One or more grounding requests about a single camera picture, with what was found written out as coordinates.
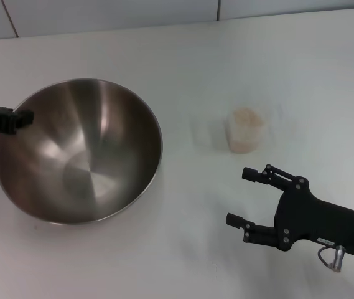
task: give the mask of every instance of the white tabletop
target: white tabletop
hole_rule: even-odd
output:
[[[354,209],[354,10],[0,40],[2,106],[81,77],[149,104],[161,170],[123,213],[84,226],[33,219],[0,188],[1,299],[354,298],[353,256],[336,274],[319,244],[281,252],[225,224],[233,212],[273,225],[281,192],[240,178],[267,163]],[[236,99],[279,117],[250,154],[226,147],[222,118]]]

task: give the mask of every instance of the bowl rim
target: bowl rim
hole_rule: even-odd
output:
[[[58,225],[83,225],[83,224],[90,224],[90,223],[93,223],[93,222],[98,222],[98,221],[102,221],[104,219],[107,219],[107,218],[110,218],[110,217],[113,217],[121,212],[123,212],[124,210],[126,210],[129,206],[131,206],[132,204],[134,204],[134,202],[136,202],[149,188],[149,186],[152,184],[154,178],[156,177],[156,174],[159,172],[159,168],[160,168],[160,165],[161,165],[161,161],[162,161],[162,157],[163,157],[163,136],[162,136],[162,131],[161,131],[161,128],[160,128],[160,124],[159,124],[159,121],[157,120],[155,114],[153,113],[152,109],[149,107],[149,105],[139,96],[137,95],[135,92],[133,92],[132,90],[120,85],[120,84],[117,84],[117,83],[114,83],[114,82],[111,82],[111,81],[107,81],[107,80],[103,80],[103,79],[97,79],[97,78],[74,78],[74,79],[68,79],[68,80],[63,80],[63,81],[59,81],[59,82],[56,82],[56,83],[52,83],[46,87],[43,87],[41,89],[39,89],[38,91],[32,93],[31,95],[29,95],[27,98],[25,98],[23,101],[20,102],[20,104],[18,104],[18,106],[15,107],[14,110],[17,110],[24,102],[26,102],[28,99],[30,99],[31,97],[33,97],[34,95],[38,94],[39,92],[49,88],[49,87],[53,87],[55,85],[60,85],[60,84],[63,84],[63,83],[68,83],[68,82],[76,82],[76,81],[96,81],[96,82],[105,82],[105,83],[110,83],[110,84],[113,84],[113,85],[116,85],[118,86],[119,88],[129,92],[129,93],[132,93],[135,97],[137,97],[141,103],[143,103],[146,108],[148,109],[149,113],[153,116],[153,119],[155,120],[155,123],[156,123],[156,127],[158,129],[158,132],[159,132],[159,138],[160,138],[160,155],[159,155],[159,160],[157,162],[157,166],[156,166],[156,169],[153,173],[153,176],[151,178],[151,180],[148,182],[147,186],[142,190],[142,192],[140,194],[138,194],[136,196],[136,198],[134,200],[132,200],[128,205],[126,205],[125,207],[123,207],[122,209],[118,210],[117,212],[114,212],[112,214],[109,214],[107,216],[104,216],[102,218],[99,218],[99,219],[94,219],[94,220],[90,220],[90,221],[84,221],[84,222],[54,222],[54,221],[50,221],[48,219],[44,219],[42,217],[39,217],[39,216],[36,216],[36,215],[33,215],[31,214],[30,212],[27,212],[25,211],[22,207],[20,207],[18,204],[16,204],[11,196],[7,193],[7,191],[5,190],[4,186],[2,185],[2,182],[0,180],[0,186],[1,186],[1,189],[2,191],[4,192],[4,194],[8,197],[8,199],[22,212],[26,213],[27,215],[33,217],[33,218],[36,218],[36,219],[40,219],[42,221],[45,221],[45,222],[48,222],[48,223],[52,223],[52,224],[58,224]]]

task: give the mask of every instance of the cable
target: cable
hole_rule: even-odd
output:
[[[321,254],[320,254],[322,251],[324,251],[325,249],[328,249],[328,248],[331,248],[331,247],[325,246],[325,247],[322,247],[321,249],[319,249],[319,251],[318,251],[318,258],[320,259],[320,261],[321,261],[327,268],[331,269],[331,268],[332,268],[332,264],[327,263],[327,262],[322,258]]]

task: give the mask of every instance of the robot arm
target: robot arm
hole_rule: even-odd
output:
[[[243,179],[269,184],[283,191],[274,217],[274,227],[256,225],[228,213],[226,224],[243,228],[243,241],[288,251],[298,240],[324,245],[318,252],[321,261],[335,272],[341,271],[344,254],[354,255],[354,210],[317,199],[309,190],[306,178],[292,176],[271,165],[259,173],[244,168]],[[321,251],[336,250],[335,260],[327,264]]]

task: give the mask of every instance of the metal mixing bowl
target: metal mixing bowl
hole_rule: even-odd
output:
[[[76,79],[38,91],[16,111],[31,126],[0,134],[0,184],[24,212],[59,224],[107,218],[152,182],[162,155],[159,124],[136,94]]]

